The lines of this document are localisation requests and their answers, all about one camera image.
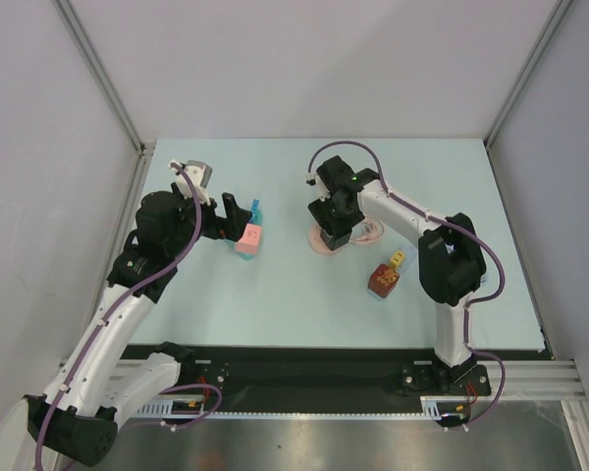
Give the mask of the black cube adapter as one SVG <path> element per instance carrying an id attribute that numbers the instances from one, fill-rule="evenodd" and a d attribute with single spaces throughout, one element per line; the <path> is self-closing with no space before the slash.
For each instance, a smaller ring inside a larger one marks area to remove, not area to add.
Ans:
<path id="1" fill-rule="evenodd" d="M 336 251 L 344 245 L 348 244 L 350 237 L 351 232 L 340 235 L 330 235 L 324 230 L 320 231 L 320 238 L 330 251 Z"/>

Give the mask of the yellow plug adapter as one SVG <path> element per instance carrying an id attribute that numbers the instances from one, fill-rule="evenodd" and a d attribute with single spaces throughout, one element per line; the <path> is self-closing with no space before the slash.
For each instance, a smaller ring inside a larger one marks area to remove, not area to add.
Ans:
<path id="1" fill-rule="evenodd" d="M 403 251 L 398 250 L 396 251 L 393 256 L 390 258 L 388 266 L 394 270 L 397 271 L 403 264 L 405 260 L 405 254 Z"/>

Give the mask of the dark red cube adapter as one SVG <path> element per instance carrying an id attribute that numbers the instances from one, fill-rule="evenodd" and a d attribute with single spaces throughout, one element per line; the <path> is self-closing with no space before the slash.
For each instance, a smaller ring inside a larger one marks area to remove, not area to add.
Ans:
<path id="1" fill-rule="evenodd" d="M 367 288 L 373 294 L 385 299 L 394 290 L 400 279 L 399 272 L 387 264 L 380 264 L 370 275 Z"/>

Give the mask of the teal triangular power strip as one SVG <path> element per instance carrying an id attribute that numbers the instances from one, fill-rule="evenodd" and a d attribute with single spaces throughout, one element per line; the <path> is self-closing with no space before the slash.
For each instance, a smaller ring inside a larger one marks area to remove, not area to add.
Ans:
<path id="1" fill-rule="evenodd" d="M 236 252 L 236 255 L 245 261 L 249 261 L 249 260 L 252 260 L 256 254 Z"/>

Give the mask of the light blue power strip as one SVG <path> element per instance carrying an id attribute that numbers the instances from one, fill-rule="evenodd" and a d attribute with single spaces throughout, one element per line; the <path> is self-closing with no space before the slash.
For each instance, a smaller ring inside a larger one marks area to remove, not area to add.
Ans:
<path id="1" fill-rule="evenodd" d="M 398 249 L 398 250 L 401 250 L 401 251 L 403 251 L 403 252 L 404 252 L 404 254 L 405 254 L 405 260 L 404 260 L 404 262 L 403 262 L 402 266 L 401 266 L 401 267 L 398 269 L 398 272 L 399 272 L 399 274 L 400 274 L 400 279 L 401 279 L 401 278 L 402 278 L 402 277 L 403 277 L 403 276 L 404 276 L 404 275 L 407 273 L 407 271 L 409 270 L 409 268 L 411 267 L 411 265 L 412 265 L 412 264 L 414 263 L 414 261 L 416 260 L 416 249 L 415 249 L 414 247 L 412 247 L 412 246 L 411 246 L 411 247 L 408 247 L 408 248 L 400 248 L 400 249 Z M 390 260 L 390 258 L 393 256 L 393 254 L 392 254 L 392 255 L 391 255 L 391 256 L 390 256 L 390 257 L 389 257 L 389 258 L 388 258 L 386 261 L 379 263 L 379 264 L 378 264 L 378 266 L 379 266 L 380 264 L 387 264 L 387 265 L 388 265 L 388 263 L 389 263 L 389 260 Z"/>

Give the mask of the pink cube adapter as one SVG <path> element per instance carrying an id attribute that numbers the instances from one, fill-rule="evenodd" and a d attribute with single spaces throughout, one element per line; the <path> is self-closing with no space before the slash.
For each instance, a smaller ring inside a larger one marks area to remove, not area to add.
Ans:
<path id="1" fill-rule="evenodd" d="M 261 235 L 261 226 L 248 223 L 242 232 L 241 238 L 234 245 L 235 252 L 254 256 L 259 248 Z"/>

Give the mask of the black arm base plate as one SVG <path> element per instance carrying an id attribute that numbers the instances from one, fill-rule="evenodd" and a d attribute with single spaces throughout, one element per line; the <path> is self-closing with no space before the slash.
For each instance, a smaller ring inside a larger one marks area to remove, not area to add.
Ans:
<path id="1" fill-rule="evenodd" d="M 207 403 L 221 413 L 394 414 L 422 396 L 456 399 L 496 391 L 488 355 L 447 367 L 431 348 L 189 346 L 178 385 L 216 387 Z"/>

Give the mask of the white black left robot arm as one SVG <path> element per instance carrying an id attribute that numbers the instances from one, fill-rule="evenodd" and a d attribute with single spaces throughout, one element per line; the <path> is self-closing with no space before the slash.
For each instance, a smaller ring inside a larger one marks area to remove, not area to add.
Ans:
<path id="1" fill-rule="evenodd" d="M 98 464 L 118 432 L 144 404 L 164 392 L 218 395 L 198 375 L 194 353 L 166 341 L 117 386 L 109 383 L 136 328 L 156 306 L 178 264 L 202 236 L 238 241 L 257 209 L 242 209 L 230 193 L 217 204 L 194 204 L 173 189 L 147 194 L 136 227 L 107 278 L 97 314 L 60 373 L 41 395 L 28 395 L 27 430 L 36 451 L 50 448 L 85 466 Z"/>

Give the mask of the blue plug adapter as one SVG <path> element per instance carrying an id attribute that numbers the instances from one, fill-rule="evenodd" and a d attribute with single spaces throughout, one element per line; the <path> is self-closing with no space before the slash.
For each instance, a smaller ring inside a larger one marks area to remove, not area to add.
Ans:
<path id="1" fill-rule="evenodd" d="M 260 201 L 253 199 L 251 204 L 251 219 L 249 222 L 252 225 L 261 226 L 263 221 L 263 213 L 260 207 Z"/>

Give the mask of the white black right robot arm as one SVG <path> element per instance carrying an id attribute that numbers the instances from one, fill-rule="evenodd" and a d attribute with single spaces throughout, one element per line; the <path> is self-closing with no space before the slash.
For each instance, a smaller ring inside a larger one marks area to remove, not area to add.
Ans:
<path id="1" fill-rule="evenodd" d="M 440 220 L 409 199 L 392 192 L 380 172 L 355 172 L 341 157 L 308 171 L 306 183 L 319 191 L 308 210 L 320 229 L 322 244 L 336 251 L 348 244 L 352 230 L 366 216 L 404 237 L 416 249 L 419 282 L 436 307 L 435 386 L 457 393 L 475 364 L 465 339 L 461 308 L 480 288 L 486 272 L 472 221 L 462 213 Z"/>

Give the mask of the pink round power strip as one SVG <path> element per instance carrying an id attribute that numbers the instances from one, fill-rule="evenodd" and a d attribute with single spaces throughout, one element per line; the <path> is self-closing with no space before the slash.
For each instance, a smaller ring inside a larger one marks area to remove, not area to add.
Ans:
<path id="1" fill-rule="evenodd" d="M 351 236 L 349 236 L 347 238 L 347 242 L 345 244 L 343 244 L 340 247 L 337 247 L 335 249 L 331 249 L 325 243 L 325 241 L 322 239 L 321 235 L 322 235 L 322 229 L 317 224 L 313 224 L 310 227 L 310 229 L 308 231 L 308 236 L 307 236 L 308 245 L 311 248 L 311 250 L 314 251 L 315 253 L 320 254 L 320 255 L 325 255 L 325 256 L 334 255 L 334 254 L 338 253 L 339 251 L 343 250 L 349 244 L 351 244 Z"/>

